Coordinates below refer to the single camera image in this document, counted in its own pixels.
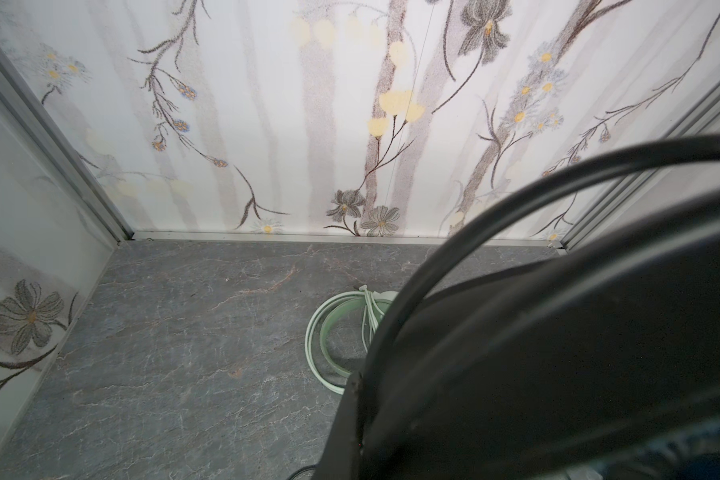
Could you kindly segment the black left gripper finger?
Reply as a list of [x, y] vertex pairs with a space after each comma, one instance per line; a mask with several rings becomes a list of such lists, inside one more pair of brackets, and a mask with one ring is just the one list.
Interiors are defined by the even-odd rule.
[[352, 374], [345, 385], [324, 451], [312, 478], [317, 480], [358, 479], [362, 448], [363, 380]]

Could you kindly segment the mint green over-ear headphones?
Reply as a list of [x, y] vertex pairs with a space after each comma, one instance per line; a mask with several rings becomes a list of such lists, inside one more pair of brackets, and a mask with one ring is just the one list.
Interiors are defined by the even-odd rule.
[[324, 301], [307, 321], [303, 351], [314, 378], [341, 395], [346, 380], [367, 353], [396, 291], [372, 291], [362, 285]]

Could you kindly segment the black and blue headphones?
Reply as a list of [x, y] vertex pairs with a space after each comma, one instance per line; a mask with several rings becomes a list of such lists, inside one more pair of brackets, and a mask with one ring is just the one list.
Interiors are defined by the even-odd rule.
[[593, 464], [720, 476], [720, 189], [565, 256], [437, 291], [485, 240], [644, 170], [720, 161], [720, 135], [618, 150], [502, 201], [386, 314], [353, 390], [357, 479], [526, 479]]

